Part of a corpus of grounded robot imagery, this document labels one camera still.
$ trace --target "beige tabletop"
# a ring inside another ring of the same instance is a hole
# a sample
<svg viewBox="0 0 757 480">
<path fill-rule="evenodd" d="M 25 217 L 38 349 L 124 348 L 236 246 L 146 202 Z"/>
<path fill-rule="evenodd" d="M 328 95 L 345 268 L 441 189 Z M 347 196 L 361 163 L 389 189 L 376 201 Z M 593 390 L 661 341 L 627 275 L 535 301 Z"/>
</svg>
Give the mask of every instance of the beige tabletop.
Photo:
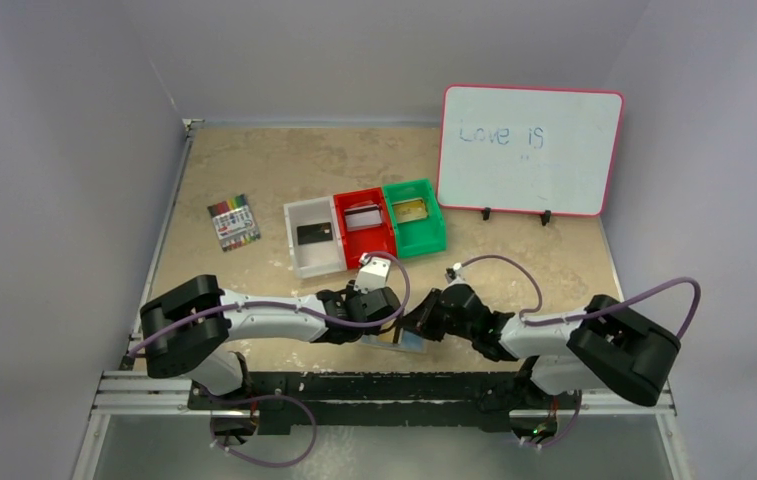
<svg viewBox="0 0 757 480">
<path fill-rule="evenodd" d="M 241 293 L 292 296 L 338 290 L 354 271 L 305 280 L 292 271 L 283 205 L 298 200 L 419 178 L 435 185 L 437 128 L 203 128 L 195 138 L 154 279 L 152 297 L 203 273 Z M 262 238 L 222 252 L 207 206 L 244 193 Z M 617 297 L 617 281 L 597 218 L 555 217 L 545 228 L 534 215 L 443 210 L 448 249 L 404 260 L 412 282 L 408 310 L 432 287 L 443 288 L 446 267 L 498 253 L 528 268 L 543 290 L 542 312 L 583 307 L 597 293 Z M 535 304 L 534 290 L 508 264 L 486 260 L 464 270 L 484 303 L 499 311 Z M 401 298 L 404 283 L 391 273 Z M 362 344 L 307 344 L 288 339 L 231 342 L 251 370 L 490 371 L 491 362 L 463 339 L 428 342 L 425 353 Z"/>
</svg>

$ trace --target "whiteboard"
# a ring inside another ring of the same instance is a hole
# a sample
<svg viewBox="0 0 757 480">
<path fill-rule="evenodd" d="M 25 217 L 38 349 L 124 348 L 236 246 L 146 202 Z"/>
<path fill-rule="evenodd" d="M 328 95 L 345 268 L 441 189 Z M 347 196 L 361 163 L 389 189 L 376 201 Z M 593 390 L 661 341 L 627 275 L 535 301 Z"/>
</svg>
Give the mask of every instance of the whiteboard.
<svg viewBox="0 0 757 480">
<path fill-rule="evenodd" d="M 623 106 L 611 91 L 450 86 L 437 200 L 447 208 L 598 215 Z"/>
</svg>

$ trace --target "wall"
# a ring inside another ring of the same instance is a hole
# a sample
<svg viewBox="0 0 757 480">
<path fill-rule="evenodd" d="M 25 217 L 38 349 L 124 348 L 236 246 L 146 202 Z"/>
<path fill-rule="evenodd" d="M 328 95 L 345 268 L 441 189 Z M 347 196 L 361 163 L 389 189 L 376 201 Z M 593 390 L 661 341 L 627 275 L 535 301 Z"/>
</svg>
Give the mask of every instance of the wall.
<svg viewBox="0 0 757 480">
<path fill-rule="evenodd" d="M 0 0 L 0 478 L 69 478 L 182 147 L 118 0 Z"/>
<path fill-rule="evenodd" d="M 124 0 L 185 118 L 439 121 L 451 83 L 599 87 L 648 0 Z"/>
<path fill-rule="evenodd" d="M 607 86 L 627 99 L 604 216 L 626 294 L 702 282 L 679 422 L 700 478 L 757 478 L 757 1 L 652 1 Z M 641 310 L 677 328 L 688 295 Z"/>
</svg>

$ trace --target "red whiteboard frame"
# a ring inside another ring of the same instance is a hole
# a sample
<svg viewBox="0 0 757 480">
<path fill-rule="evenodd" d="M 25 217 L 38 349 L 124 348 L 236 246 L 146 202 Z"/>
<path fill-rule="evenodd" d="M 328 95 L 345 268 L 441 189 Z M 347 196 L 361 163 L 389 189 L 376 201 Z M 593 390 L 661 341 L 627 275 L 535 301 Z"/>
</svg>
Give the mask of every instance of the red whiteboard frame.
<svg viewBox="0 0 757 480">
<path fill-rule="evenodd" d="M 446 87 L 445 90 L 443 90 L 443 112 L 440 117 L 440 148 L 439 148 L 439 158 L 437 160 L 437 203 L 440 204 L 441 207 L 445 208 L 454 208 L 457 210 L 476 210 L 481 211 L 483 210 L 482 207 L 470 207 L 465 205 L 445 205 L 440 201 L 440 168 L 442 167 L 443 163 L 443 136 L 446 133 L 445 128 L 443 128 L 443 125 L 445 124 L 446 120 L 446 96 L 449 94 L 449 89 L 453 87 L 467 87 L 467 88 L 489 88 L 489 89 L 504 89 L 504 90 L 536 90 L 536 91 L 544 91 L 544 92 L 574 92 L 574 93 L 605 93 L 605 94 L 614 94 L 619 96 L 620 100 L 622 100 L 622 105 L 619 110 L 619 119 L 617 120 L 617 129 L 616 133 L 614 134 L 614 146 L 611 150 L 611 162 L 608 164 L 608 179 L 605 182 L 605 193 L 602 195 L 602 205 L 599 207 L 599 211 L 596 213 L 590 213 L 590 214 L 584 214 L 584 213 L 564 213 L 564 212 L 551 212 L 552 215 L 560 215 L 564 217 L 598 217 L 602 214 L 602 211 L 605 209 L 605 205 L 608 202 L 608 189 L 610 189 L 611 185 L 611 172 L 613 172 L 614 169 L 614 157 L 616 157 L 616 150 L 617 146 L 619 145 L 619 134 L 622 130 L 622 119 L 625 114 L 625 97 L 622 95 L 622 92 L 618 92 L 616 90 L 601 90 L 601 89 L 583 89 L 583 88 L 558 88 L 558 87 L 527 87 L 527 86 L 516 86 L 516 85 L 485 85 L 485 84 L 475 84 L 475 83 L 453 83 Z M 538 210 L 514 210 L 509 208 L 490 208 L 491 212 L 508 212 L 508 213 L 533 213 L 533 214 L 542 214 L 545 213 L 545 211 L 538 211 Z"/>
</svg>

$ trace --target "green bin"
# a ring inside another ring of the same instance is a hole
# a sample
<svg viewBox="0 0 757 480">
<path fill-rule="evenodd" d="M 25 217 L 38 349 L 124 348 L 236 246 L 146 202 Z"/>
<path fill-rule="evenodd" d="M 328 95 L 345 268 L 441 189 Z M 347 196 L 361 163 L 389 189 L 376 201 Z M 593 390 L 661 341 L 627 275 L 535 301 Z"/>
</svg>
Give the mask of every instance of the green bin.
<svg viewBox="0 0 757 480">
<path fill-rule="evenodd" d="M 396 250 L 399 258 L 414 257 L 446 249 L 446 222 L 437 205 L 437 197 L 427 178 L 411 182 L 384 185 L 384 201 L 396 234 Z M 421 198 L 425 202 L 427 216 L 422 219 L 403 221 L 396 219 L 393 205 Z"/>
</svg>

